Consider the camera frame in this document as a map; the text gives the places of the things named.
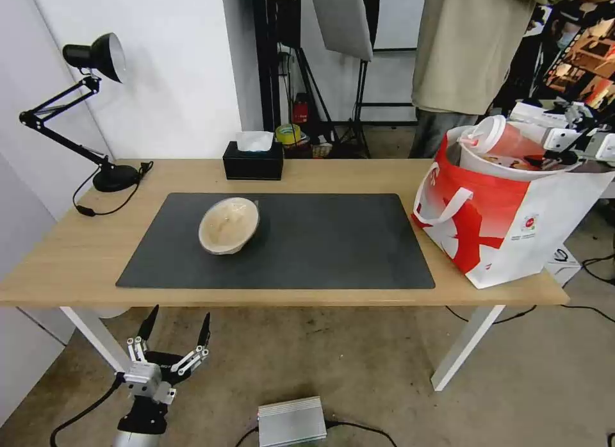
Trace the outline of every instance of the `bag handle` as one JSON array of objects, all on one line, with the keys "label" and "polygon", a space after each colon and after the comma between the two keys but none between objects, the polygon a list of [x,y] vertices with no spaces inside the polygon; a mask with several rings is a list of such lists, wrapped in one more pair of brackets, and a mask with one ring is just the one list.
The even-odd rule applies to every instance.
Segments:
[{"label": "bag handle", "polygon": [[446,220],[455,216],[455,214],[461,209],[463,204],[466,203],[467,200],[471,199],[474,195],[474,192],[467,190],[466,188],[459,188],[453,198],[450,200],[442,214],[437,218],[424,218],[418,213],[418,206],[421,201],[421,196],[423,195],[423,188],[425,187],[425,181],[431,175],[431,172],[435,169],[439,168],[437,162],[433,162],[429,170],[425,174],[423,181],[419,184],[418,189],[416,191],[416,197],[414,198],[414,208],[413,213],[417,220],[419,220],[422,224],[426,225],[437,225],[445,222]]}]

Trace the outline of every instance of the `yellow tape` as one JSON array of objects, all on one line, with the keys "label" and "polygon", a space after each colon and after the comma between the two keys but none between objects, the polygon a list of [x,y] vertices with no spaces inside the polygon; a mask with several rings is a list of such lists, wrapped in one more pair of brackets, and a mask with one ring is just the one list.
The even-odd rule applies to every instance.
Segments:
[{"label": "yellow tape", "polygon": [[293,145],[299,143],[301,139],[301,128],[297,124],[284,124],[275,129],[275,137],[284,145]]}]

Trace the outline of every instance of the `tissue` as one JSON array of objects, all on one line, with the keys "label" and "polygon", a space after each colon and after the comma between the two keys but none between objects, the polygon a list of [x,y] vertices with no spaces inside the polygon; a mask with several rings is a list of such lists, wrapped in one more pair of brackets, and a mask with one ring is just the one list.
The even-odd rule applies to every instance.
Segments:
[{"label": "tissue", "polygon": [[237,149],[240,151],[268,151],[274,141],[272,132],[239,132],[236,135]]}]

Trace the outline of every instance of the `table top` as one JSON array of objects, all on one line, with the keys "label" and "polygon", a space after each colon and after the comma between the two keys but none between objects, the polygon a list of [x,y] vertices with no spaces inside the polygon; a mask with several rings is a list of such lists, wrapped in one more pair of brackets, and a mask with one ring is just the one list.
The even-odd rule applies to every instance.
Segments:
[{"label": "table top", "polygon": [[[138,161],[120,161],[137,165]],[[410,215],[431,160],[287,160],[282,181],[227,181],[221,160],[159,159],[131,201],[108,216],[71,209],[0,284],[0,305],[49,306],[402,306],[563,304],[568,296],[543,270],[476,289],[413,224],[436,283],[411,290],[126,289],[115,282],[172,192],[396,193]],[[80,201],[97,211],[117,207],[130,190],[90,190]]]}]

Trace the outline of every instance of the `bowl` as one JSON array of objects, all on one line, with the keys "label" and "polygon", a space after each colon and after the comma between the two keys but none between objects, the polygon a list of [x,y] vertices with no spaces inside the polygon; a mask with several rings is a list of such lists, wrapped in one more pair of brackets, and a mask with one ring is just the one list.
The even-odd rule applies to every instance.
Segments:
[{"label": "bowl", "polygon": [[243,197],[217,202],[203,216],[199,241],[213,255],[239,252],[254,235],[258,226],[258,207]]}]

